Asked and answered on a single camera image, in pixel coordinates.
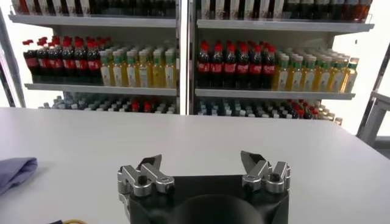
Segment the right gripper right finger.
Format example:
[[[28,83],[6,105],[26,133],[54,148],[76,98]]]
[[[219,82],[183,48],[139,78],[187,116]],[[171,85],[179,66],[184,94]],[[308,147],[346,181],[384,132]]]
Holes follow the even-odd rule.
[[[241,161],[246,174],[242,177],[242,187],[251,194],[260,190],[272,194],[289,191],[291,168],[286,162],[279,161],[273,166],[260,154],[241,151]]]

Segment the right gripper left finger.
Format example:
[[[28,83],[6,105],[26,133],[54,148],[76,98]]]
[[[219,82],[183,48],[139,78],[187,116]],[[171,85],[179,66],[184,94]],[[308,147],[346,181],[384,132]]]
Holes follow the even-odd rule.
[[[139,165],[121,166],[117,171],[118,192],[121,195],[148,197],[155,190],[164,195],[172,195],[175,191],[174,177],[160,171],[162,155],[143,158]]]

